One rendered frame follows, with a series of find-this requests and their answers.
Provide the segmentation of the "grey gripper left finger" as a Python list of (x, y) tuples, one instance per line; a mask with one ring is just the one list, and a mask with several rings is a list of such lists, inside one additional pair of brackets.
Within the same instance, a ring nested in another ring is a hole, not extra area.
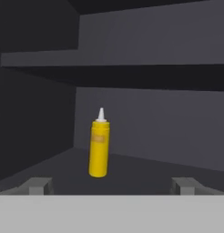
[(19, 187), (0, 192), (1, 195), (53, 195), (54, 186), (51, 177), (31, 177)]

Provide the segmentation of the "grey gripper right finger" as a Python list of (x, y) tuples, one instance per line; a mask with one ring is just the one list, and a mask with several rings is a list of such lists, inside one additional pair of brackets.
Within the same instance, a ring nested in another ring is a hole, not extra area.
[(173, 177), (171, 195), (223, 195), (224, 192), (212, 187), (205, 187), (193, 177)]

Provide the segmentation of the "dark grey cabinet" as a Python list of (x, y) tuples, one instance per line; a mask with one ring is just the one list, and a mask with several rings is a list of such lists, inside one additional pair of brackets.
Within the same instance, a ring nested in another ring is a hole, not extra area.
[[(0, 55), (72, 50), (82, 62), (224, 64), (224, 0), (0, 0)], [(110, 123), (105, 177), (88, 173), (92, 122)], [(0, 190), (51, 177), (58, 195), (165, 194), (173, 177), (224, 191), (224, 92), (0, 85)]]

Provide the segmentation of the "yellow mustard bottle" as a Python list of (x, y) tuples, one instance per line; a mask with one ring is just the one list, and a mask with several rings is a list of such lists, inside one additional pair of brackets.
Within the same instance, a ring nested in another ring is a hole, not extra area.
[(91, 177), (105, 177), (108, 166), (110, 123), (105, 119), (104, 108), (99, 109), (98, 117), (92, 122), (88, 173)]

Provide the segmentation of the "dark grey cabinet shelf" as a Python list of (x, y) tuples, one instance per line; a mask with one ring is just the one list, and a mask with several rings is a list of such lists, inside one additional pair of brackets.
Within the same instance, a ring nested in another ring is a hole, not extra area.
[(0, 85), (42, 78), (79, 87), (224, 92), (224, 64), (125, 65), (82, 62), (72, 50), (0, 55)]

